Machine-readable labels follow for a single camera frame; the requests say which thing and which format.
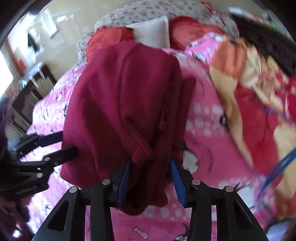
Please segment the dark red garment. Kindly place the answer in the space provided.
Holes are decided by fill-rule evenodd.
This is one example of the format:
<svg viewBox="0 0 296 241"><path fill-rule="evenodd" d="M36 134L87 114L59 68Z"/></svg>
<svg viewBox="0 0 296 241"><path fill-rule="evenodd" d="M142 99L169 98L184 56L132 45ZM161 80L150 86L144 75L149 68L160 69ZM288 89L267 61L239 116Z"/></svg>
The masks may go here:
<svg viewBox="0 0 296 241"><path fill-rule="evenodd" d="M121 211L139 215L168 204L170 161L181 160L196 80L176 56L133 41L97 50L70 97L62 146L79 155L61 177L90 188L132 162Z"/></svg>

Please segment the dark wooden side table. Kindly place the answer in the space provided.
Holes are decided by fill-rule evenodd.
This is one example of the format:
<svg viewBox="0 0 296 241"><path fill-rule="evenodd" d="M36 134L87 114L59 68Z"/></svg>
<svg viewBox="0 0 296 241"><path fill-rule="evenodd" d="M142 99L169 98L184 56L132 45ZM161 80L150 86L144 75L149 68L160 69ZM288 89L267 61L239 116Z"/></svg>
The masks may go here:
<svg viewBox="0 0 296 241"><path fill-rule="evenodd" d="M28 125L32 124L35 104L46 96L57 83L56 78L44 62L34 65L20 80L18 90L12 100L12 108Z"/></svg>

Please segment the orange red cartoon blanket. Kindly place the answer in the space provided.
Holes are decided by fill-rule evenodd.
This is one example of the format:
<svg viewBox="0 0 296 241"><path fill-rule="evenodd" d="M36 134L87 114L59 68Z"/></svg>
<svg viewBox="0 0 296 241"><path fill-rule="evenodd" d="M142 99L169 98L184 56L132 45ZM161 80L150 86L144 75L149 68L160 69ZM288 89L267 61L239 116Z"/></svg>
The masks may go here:
<svg viewBox="0 0 296 241"><path fill-rule="evenodd" d="M275 191L278 217L295 217L295 79L242 38L218 38L210 78L247 164Z"/></svg>

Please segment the left red heart cushion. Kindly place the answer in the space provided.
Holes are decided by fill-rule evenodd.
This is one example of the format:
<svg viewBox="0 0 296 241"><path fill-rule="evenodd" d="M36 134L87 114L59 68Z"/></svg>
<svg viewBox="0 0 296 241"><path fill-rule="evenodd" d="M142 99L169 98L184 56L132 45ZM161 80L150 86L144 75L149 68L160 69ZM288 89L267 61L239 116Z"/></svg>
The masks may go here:
<svg viewBox="0 0 296 241"><path fill-rule="evenodd" d="M133 41L133 28L118 26L102 26L92 35L87 44L86 60L90 61L94 52L108 45L117 44L122 41Z"/></svg>

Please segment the red heart cushion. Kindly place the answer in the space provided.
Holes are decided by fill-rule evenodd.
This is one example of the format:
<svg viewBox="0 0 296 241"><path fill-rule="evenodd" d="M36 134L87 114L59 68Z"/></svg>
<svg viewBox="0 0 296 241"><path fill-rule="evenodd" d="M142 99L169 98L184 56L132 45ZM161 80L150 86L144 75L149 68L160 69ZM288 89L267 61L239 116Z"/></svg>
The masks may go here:
<svg viewBox="0 0 296 241"><path fill-rule="evenodd" d="M169 20L170 47L174 50L185 50L195 40L207 33L225 34L219 27L206 25L188 16L178 16Z"/></svg>
<svg viewBox="0 0 296 241"><path fill-rule="evenodd" d="M117 44L122 41L133 41L133 28L118 26L102 26L92 35L87 44L86 60L90 61L94 52L108 45Z"/></svg>

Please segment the beige square pillow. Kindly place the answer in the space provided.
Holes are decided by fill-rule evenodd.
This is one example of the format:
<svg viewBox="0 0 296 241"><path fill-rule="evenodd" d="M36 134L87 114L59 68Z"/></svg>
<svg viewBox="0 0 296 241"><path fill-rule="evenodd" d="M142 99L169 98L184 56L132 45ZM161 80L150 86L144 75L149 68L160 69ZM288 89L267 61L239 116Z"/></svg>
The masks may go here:
<svg viewBox="0 0 296 241"><path fill-rule="evenodd" d="M133 40L146 46L168 49L170 48L169 19L162 16L153 20L134 23L127 26L133 29Z"/></svg>

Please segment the floral bed cover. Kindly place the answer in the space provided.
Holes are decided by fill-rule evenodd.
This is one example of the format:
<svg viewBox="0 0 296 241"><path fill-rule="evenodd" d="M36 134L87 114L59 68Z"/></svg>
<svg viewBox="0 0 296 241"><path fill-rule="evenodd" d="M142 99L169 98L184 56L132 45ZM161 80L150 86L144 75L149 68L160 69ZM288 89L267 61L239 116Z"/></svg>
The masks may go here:
<svg viewBox="0 0 296 241"><path fill-rule="evenodd" d="M234 20L229 15L213 9L210 4L200 1L134 1L99 18L94 25L94 30L77 42L78 64L86 62L87 44L94 32L101 26L127 26L162 16L167 16L169 19L189 16L202 24L219 27L232 37L239 36Z"/></svg>

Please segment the dark headboard shelf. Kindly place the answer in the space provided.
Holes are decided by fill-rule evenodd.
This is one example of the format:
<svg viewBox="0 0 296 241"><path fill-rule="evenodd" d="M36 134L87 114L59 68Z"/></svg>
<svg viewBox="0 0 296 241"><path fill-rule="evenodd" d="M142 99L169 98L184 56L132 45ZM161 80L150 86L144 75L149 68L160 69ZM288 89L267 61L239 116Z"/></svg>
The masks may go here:
<svg viewBox="0 0 296 241"><path fill-rule="evenodd" d="M295 43L281 33L243 16L231 15L241 37L255 45L263 56L271 56L287 76L295 75Z"/></svg>

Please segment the right red heart cushion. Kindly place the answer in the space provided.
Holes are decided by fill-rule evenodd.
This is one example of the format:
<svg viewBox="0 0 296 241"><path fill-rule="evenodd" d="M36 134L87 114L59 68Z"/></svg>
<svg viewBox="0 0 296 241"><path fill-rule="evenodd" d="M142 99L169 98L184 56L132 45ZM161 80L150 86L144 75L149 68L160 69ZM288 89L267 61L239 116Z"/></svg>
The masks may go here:
<svg viewBox="0 0 296 241"><path fill-rule="evenodd" d="M178 16L169 20L170 47L174 50L185 50L195 40L207 33L225 34L219 27L206 25L188 16Z"/></svg>

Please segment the white wall poster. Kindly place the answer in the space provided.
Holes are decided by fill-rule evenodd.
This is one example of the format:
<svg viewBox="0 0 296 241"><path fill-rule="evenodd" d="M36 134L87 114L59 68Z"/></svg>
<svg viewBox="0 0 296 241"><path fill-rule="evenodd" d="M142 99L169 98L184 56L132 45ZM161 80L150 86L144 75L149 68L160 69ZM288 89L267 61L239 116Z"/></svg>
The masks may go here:
<svg viewBox="0 0 296 241"><path fill-rule="evenodd" d="M55 37L56 34L59 32L59 29L51 13L47 9L45 9L41 14L41 21L43 29L48 34L49 38L53 39L53 37Z"/></svg>

